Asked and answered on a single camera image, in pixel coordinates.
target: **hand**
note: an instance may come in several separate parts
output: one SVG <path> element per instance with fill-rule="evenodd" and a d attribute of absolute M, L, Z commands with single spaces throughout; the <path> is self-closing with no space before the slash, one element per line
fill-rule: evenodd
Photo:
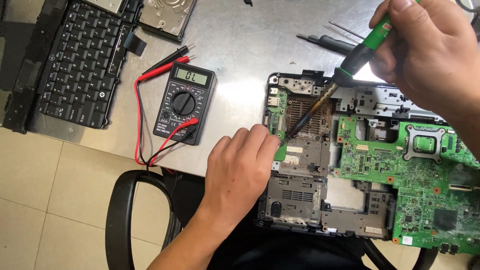
<path fill-rule="evenodd" d="M 260 124 L 221 138 L 208 157 L 205 195 L 195 215 L 227 237 L 265 190 L 279 143 Z"/>
<path fill-rule="evenodd" d="M 461 8 L 449 0 L 386 0 L 370 28 L 387 11 L 395 31 L 375 53 L 373 73 L 444 118 L 478 116 L 478 45 Z"/>

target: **black keyboard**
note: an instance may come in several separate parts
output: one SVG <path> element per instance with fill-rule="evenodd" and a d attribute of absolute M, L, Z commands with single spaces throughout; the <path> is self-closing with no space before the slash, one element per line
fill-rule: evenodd
<path fill-rule="evenodd" d="M 118 82 L 140 0 L 130 0 L 121 17 L 90 3 L 73 1 L 59 27 L 39 92 L 39 110 L 91 128 L 101 128 Z"/>

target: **tiled floor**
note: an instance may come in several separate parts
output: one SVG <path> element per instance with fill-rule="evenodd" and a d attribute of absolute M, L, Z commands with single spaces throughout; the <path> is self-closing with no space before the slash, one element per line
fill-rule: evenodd
<path fill-rule="evenodd" d="M 133 160 L 0 128 L 0 270 L 106 270 L 105 218 L 113 185 Z M 137 186 L 132 249 L 137 270 L 160 252 L 167 200 Z M 375 241 L 399 270 L 410 270 L 419 249 Z M 465 270 L 468 255 L 439 254 L 432 270 Z M 371 261 L 365 264 L 377 269 Z"/>

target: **digital multimeter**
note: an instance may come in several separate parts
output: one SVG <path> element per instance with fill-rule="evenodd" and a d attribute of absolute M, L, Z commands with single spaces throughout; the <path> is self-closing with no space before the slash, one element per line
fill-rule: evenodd
<path fill-rule="evenodd" d="M 216 75 L 213 71 L 173 62 L 153 134 L 167 138 L 177 126 L 197 118 L 197 129 L 193 137 L 182 142 L 198 145 L 215 84 Z M 179 141 L 185 133 L 186 128 L 171 139 Z"/>

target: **hard disk drive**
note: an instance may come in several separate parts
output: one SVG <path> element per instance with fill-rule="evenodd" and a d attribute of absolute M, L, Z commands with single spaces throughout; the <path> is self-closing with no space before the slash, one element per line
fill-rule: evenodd
<path fill-rule="evenodd" d="M 145 0 L 138 24 L 162 36 L 181 41 L 196 0 Z"/>

